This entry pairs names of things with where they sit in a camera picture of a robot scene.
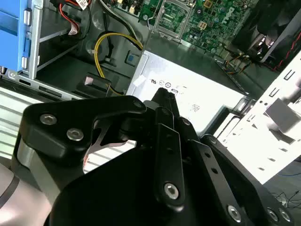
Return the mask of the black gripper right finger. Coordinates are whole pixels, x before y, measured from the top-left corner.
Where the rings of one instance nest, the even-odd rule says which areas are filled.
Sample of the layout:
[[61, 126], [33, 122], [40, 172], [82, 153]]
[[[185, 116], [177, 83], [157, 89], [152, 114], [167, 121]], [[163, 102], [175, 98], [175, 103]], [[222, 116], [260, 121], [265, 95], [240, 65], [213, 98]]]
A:
[[208, 226], [294, 226], [283, 205], [212, 135], [199, 138], [169, 94], [194, 207]]

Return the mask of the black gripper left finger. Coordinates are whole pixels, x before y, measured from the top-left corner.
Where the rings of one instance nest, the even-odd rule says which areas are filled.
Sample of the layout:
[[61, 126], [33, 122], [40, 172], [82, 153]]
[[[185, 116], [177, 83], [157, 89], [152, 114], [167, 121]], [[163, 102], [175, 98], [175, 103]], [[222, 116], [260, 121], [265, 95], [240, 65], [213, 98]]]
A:
[[63, 189], [83, 176], [92, 152], [138, 142], [154, 156], [151, 193], [169, 209], [182, 209], [185, 192], [180, 136], [174, 129], [175, 97], [160, 88], [150, 102], [134, 96], [49, 102], [23, 113], [14, 152], [30, 170], [47, 199], [54, 203]]

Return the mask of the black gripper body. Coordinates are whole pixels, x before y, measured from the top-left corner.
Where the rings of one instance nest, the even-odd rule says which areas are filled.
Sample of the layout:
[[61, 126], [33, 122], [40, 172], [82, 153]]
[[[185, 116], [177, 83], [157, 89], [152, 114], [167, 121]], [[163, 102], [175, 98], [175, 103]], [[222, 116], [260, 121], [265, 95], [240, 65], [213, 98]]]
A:
[[214, 159], [209, 147], [183, 161], [184, 208], [176, 212], [154, 194], [155, 153], [142, 148], [127, 151], [71, 182], [57, 197], [51, 226], [233, 226], [235, 221], [210, 177], [220, 169], [205, 164]]

